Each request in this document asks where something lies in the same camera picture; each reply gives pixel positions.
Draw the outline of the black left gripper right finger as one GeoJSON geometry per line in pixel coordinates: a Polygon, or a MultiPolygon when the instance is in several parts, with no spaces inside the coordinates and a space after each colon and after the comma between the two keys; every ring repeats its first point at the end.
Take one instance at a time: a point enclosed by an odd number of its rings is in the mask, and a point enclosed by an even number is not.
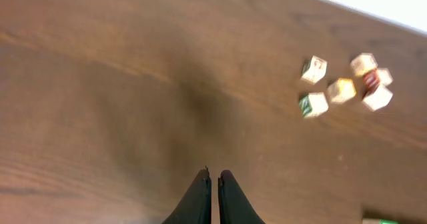
{"type": "Polygon", "coordinates": [[[223,170],[218,178],[218,199],[221,224],[265,224],[230,170],[223,170]]]}

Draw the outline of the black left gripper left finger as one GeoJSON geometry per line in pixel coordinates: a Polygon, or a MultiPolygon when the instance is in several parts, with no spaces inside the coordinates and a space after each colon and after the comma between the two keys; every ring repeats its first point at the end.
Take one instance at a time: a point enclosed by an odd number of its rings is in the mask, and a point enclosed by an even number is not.
{"type": "Polygon", "coordinates": [[[163,224],[210,224],[211,178],[207,168],[201,169],[181,201],[163,224]]]}

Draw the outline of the green block letter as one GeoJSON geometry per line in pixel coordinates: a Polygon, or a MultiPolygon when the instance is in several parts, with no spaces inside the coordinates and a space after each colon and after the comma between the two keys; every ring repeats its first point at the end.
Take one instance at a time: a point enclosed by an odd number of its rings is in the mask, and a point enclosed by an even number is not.
{"type": "Polygon", "coordinates": [[[396,221],[385,220],[385,219],[363,218],[362,224],[399,224],[399,223],[396,221]]]}

